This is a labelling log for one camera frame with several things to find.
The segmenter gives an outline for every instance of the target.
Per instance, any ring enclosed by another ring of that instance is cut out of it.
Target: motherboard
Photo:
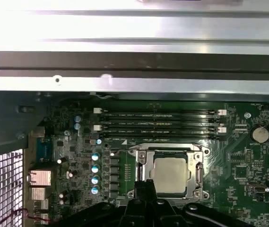
[[[135,181],[153,179],[172,205],[200,202],[269,226],[269,104],[66,100],[43,123],[37,162],[56,169],[51,219],[118,206]]]

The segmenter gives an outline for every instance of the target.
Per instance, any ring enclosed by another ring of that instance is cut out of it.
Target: green circuit board
[[[127,152],[130,147],[197,143],[211,151],[203,162],[203,190],[209,198],[200,202],[257,227],[269,226],[269,139],[259,143],[253,138],[258,135],[252,135],[264,128],[269,138],[269,104],[68,100],[52,108],[47,124],[52,131],[52,159],[68,159],[54,180],[53,218],[101,201],[118,204],[128,199],[136,179],[136,158]],[[93,161],[93,154],[99,159]],[[66,172],[73,169],[78,173],[70,179]],[[96,175],[94,195],[91,180]],[[265,185],[267,191],[255,193],[249,183]],[[72,199],[61,205],[58,194],[64,190]]]

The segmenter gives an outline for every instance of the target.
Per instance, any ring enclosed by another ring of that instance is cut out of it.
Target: ventilation grille
[[[0,221],[12,210],[22,208],[23,150],[0,155]],[[7,219],[1,227],[21,227],[22,212]]]

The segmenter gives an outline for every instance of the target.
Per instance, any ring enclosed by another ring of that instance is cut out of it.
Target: red wire
[[[7,217],[3,218],[1,221],[0,221],[0,225],[2,225],[4,223],[4,221],[8,220],[9,218],[13,218],[14,215],[17,215],[19,211],[22,211],[25,218],[28,218],[28,219],[33,219],[35,221],[46,221],[46,222],[51,222],[51,220],[49,219],[43,219],[43,218],[39,218],[39,217],[31,217],[28,215],[28,209],[26,208],[20,208],[20,209],[17,209],[17,210],[12,210],[11,214],[8,215]]]

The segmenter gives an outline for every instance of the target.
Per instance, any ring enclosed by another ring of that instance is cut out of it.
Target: wire
[[[101,96],[101,95],[91,95],[91,96],[96,96],[100,99],[108,99],[108,98],[113,98],[113,96]]]
[[[51,220],[49,219],[43,219],[43,218],[39,218],[39,217],[31,217],[28,215],[29,211],[28,209],[26,208],[20,208],[20,209],[17,209],[17,210],[12,210],[11,214],[8,215],[7,217],[3,218],[1,221],[0,221],[0,225],[2,225],[6,220],[8,220],[9,218],[13,218],[13,216],[15,215],[18,215],[18,213],[22,211],[25,218],[28,218],[28,219],[33,219],[35,221],[45,221],[45,222],[51,222]]]

